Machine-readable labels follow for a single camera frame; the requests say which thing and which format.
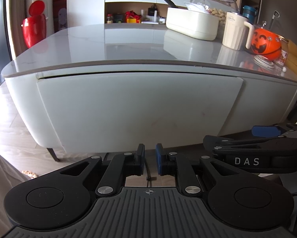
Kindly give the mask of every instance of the red lid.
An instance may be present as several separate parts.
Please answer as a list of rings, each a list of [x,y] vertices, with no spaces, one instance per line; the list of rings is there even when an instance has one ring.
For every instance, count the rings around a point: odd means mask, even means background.
[[[29,7],[29,14],[33,16],[41,15],[44,12],[45,4],[41,0],[36,0]]]

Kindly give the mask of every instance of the marble tabletop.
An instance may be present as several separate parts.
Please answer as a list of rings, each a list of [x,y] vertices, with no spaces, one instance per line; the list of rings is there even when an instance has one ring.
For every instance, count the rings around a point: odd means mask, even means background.
[[[2,70],[5,78],[47,70],[112,64],[176,64],[246,71],[287,79],[297,75],[265,69],[254,56],[221,41],[198,40],[153,24],[97,24],[61,30],[26,50]]]

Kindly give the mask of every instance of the wooden floor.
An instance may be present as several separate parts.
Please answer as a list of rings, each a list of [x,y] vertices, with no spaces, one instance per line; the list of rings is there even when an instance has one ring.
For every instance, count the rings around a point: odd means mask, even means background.
[[[55,162],[46,148],[39,146],[27,130],[22,118],[10,96],[5,83],[0,86],[0,155],[10,162],[19,171],[28,170],[43,175],[59,168],[65,167],[92,155],[104,157],[104,154],[66,154],[64,150],[55,150],[61,162]],[[154,187],[174,186],[172,176],[158,176],[156,160],[153,151],[146,153],[151,175],[157,177],[152,182]],[[146,171],[143,176],[130,176],[127,178],[128,186],[146,187]]]

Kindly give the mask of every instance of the cable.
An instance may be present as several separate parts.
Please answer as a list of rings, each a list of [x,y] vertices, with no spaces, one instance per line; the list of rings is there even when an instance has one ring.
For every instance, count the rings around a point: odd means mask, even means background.
[[[109,153],[106,153],[105,156],[104,156],[104,158],[103,158],[103,161],[106,161],[107,158],[108,158],[108,156],[109,156]]]
[[[151,171],[149,170],[148,163],[147,163],[146,159],[145,159],[144,163],[145,163],[146,172],[147,172],[147,177],[146,177],[147,185],[146,185],[146,187],[152,187]]]

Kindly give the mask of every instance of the red trash can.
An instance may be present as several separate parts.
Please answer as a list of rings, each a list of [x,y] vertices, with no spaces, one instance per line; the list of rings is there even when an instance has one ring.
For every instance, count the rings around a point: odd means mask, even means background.
[[[45,4],[36,0],[29,7],[31,17],[23,20],[23,36],[28,48],[46,38],[46,17],[43,14]]]

